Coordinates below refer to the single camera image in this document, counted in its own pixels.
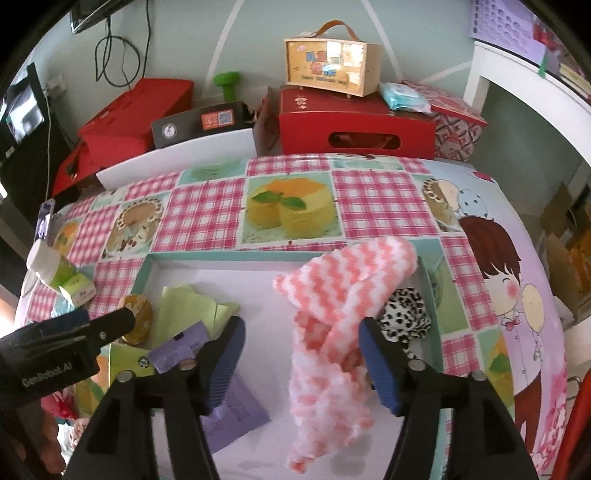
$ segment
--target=leopard print cloth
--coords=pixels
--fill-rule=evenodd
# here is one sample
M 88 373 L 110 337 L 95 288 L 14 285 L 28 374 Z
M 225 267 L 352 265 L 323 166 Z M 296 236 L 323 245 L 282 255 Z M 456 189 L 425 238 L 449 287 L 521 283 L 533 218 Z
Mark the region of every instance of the leopard print cloth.
M 411 339 L 420 340 L 425 337 L 431 328 L 431 319 L 418 290 L 399 288 L 392 293 L 377 322 L 386 340 L 400 342 L 409 359 L 418 358 L 410 351 L 409 342 Z

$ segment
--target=black box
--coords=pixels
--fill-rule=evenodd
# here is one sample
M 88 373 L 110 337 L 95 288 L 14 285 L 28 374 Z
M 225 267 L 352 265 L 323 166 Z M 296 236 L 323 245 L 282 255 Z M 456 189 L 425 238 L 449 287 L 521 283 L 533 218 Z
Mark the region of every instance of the black box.
M 194 108 L 152 122 L 154 145 L 164 148 L 205 135 L 252 128 L 254 118 L 243 102 Z

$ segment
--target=green wall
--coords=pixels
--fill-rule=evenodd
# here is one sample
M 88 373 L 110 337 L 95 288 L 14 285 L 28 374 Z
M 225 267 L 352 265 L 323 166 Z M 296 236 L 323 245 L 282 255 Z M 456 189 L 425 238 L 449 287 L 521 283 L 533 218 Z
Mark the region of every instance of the green wall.
M 335 18 L 369 42 L 385 44 L 379 30 L 384 32 L 394 56 L 393 62 L 385 48 L 384 81 L 400 80 L 397 64 L 405 79 L 422 81 L 436 75 L 439 79 L 428 83 L 463 96 L 472 59 L 469 0 L 150 0 L 150 5 L 153 35 L 147 75 L 194 80 L 196 102 L 221 100 L 219 89 L 207 84 L 211 69 L 212 74 L 242 72 L 239 97 L 258 104 L 267 86 L 285 81 L 283 39 Z M 220 42 L 225 26 L 230 28 L 225 42 Z M 129 38 L 143 54 L 144 0 L 117 12 L 112 31 Z M 336 27 L 331 34 L 345 38 L 346 31 Z M 104 24 L 72 35 L 65 17 L 30 57 L 42 83 L 59 73 L 64 76 L 67 90 L 55 109 L 72 136 L 123 91 L 104 80 L 95 82 L 94 49 L 104 35 Z M 109 75 L 122 82 L 120 42 L 113 44 L 112 56 Z M 129 75 L 136 66 L 128 49 Z M 459 71 L 445 74 L 453 68 Z M 474 154 L 475 166 L 495 177 L 522 211 L 536 215 L 557 184 L 570 181 L 581 157 L 545 120 L 497 87 L 491 87 L 483 115 L 490 126 Z
M 583 157 L 542 116 L 493 83 L 482 116 L 489 126 L 472 164 L 499 183 L 518 213 L 538 216 Z

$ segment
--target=purple card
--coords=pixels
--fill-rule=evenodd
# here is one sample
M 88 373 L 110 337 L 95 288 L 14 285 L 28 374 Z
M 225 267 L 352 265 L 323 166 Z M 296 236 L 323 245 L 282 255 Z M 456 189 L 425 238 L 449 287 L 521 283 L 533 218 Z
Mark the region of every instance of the purple card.
M 161 374 L 171 370 L 181 360 L 195 358 L 199 349 L 209 340 L 202 322 L 191 325 L 168 342 L 164 342 L 148 354 L 148 359 Z
M 181 360 L 195 358 L 209 340 L 202 322 L 191 325 L 168 342 L 148 354 L 159 373 L 165 373 Z M 201 417 L 209 450 L 215 453 L 265 423 L 271 421 L 267 412 L 237 375 L 228 385 L 222 404 L 209 417 Z
M 271 421 L 238 375 L 230 380 L 223 403 L 209 417 L 201 417 L 211 453 Z

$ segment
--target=black monitor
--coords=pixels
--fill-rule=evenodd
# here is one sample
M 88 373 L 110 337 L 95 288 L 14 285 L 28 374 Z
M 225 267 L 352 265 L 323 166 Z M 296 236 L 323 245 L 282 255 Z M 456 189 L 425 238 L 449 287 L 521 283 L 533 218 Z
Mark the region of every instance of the black monitor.
M 133 0 L 80 0 L 70 10 L 72 33 L 80 33 L 107 19 Z
M 47 168 L 51 195 L 57 168 L 70 152 L 53 113 L 50 133 L 49 114 L 32 63 L 27 76 L 13 83 L 0 99 L 0 181 L 33 226 L 45 201 Z

